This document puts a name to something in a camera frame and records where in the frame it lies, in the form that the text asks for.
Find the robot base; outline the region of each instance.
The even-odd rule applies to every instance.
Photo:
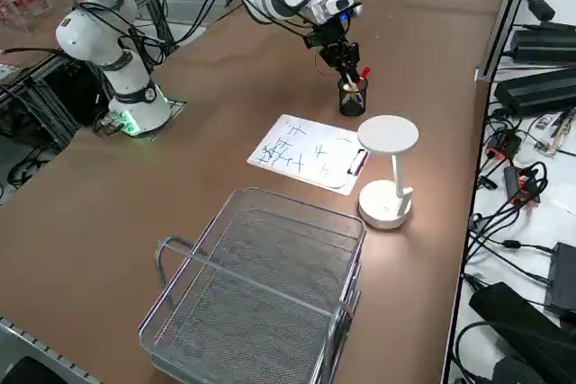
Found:
[[[158,129],[170,119],[170,104],[159,87],[153,103],[121,103],[115,98],[108,104],[110,112],[118,112],[124,127],[122,132],[136,137],[144,132]]]
[[[402,225],[410,213],[412,200],[399,215],[400,205],[401,199],[396,196],[396,183],[390,180],[371,182],[360,191],[360,215],[374,228],[393,229]]]

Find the black mesh pen holder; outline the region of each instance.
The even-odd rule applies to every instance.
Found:
[[[347,81],[338,81],[339,109],[347,117],[361,116],[366,111],[368,80],[361,78],[355,87]]]

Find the wire mesh basket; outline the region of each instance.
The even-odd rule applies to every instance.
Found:
[[[360,297],[364,237],[361,219],[236,191],[195,245],[160,242],[164,289],[140,343],[186,383],[329,383]],[[185,256],[168,283],[165,249]]]

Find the white desk lamp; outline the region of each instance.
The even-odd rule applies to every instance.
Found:
[[[374,228],[397,228],[410,213],[414,191],[402,185],[401,154],[410,150],[418,137],[416,125],[398,116],[372,117],[358,129],[360,144],[370,152],[391,155],[394,170],[394,182],[377,180],[360,191],[360,215]]]

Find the basket handle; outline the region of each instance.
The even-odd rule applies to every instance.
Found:
[[[360,273],[361,264],[357,263],[354,271],[354,276],[352,278],[355,281]],[[324,355],[322,359],[321,367],[321,379],[322,384],[330,384],[334,380],[334,375],[336,374],[336,367],[340,358],[340,354],[344,349],[344,342],[346,341],[346,334],[344,334],[343,339],[339,341],[337,347],[334,346],[337,337],[338,324],[343,322],[347,317],[350,320],[348,327],[350,326],[354,314],[356,312],[356,307],[360,301],[360,296],[362,292],[359,290],[352,289],[348,294],[348,298],[345,301],[341,301],[336,306],[336,310],[332,314],[330,323],[328,324],[328,334],[326,337],[326,343],[324,344]]]
[[[164,252],[164,248],[167,247],[168,244],[174,242],[174,243],[178,243],[181,246],[184,246],[184,247],[187,247],[188,249],[190,249],[191,254],[194,254],[196,252],[194,250],[196,248],[200,254],[202,254],[204,256],[208,256],[208,254],[206,254],[206,252],[200,248],[200,244],[204,240],[204,236],[206,236],[206,233],[212,227],[215,220],[216,220],[216,218],[212,218],[210,220],[210,223],[206,226],[206,228],[204,229],[204,231],[200,235],[199,240],[196,244],[192,244],[189,241],[184,240],[181,237],[176,237],[176,236],[167,237],[164,240],[158,242],[158,247],[156,248],[156,253],[154,254],[154,261],[156,264],[156,270],[158,273],[158,277],[160,279],[160,285],[162,286],[162,290],[164,290],[167,286],[166,272],[164,272],[164,265],[162,264],[162,253]],[[176,273],[178,273],[182,270],[182,267],[185,265],[185,263],[186,263],[186,261],[184,261],[184,264],[181,266],[180,269],[178,269],[178,271],[176,271]]]
[[[169,243],[178,243],[184,247],[189,248],[191,251],[194,249],[193,244],[181,237],[167,237],[158,243],[156,253],[154,254],[154,262],[156,264],[156,270],[158,273],[158,278],[160,279],[160,286],[162,287],[162,290],[165,289],[167,285],[166,272],[164,271],[164,265],[162,264],[162,254],[164,253],[164,248]]]

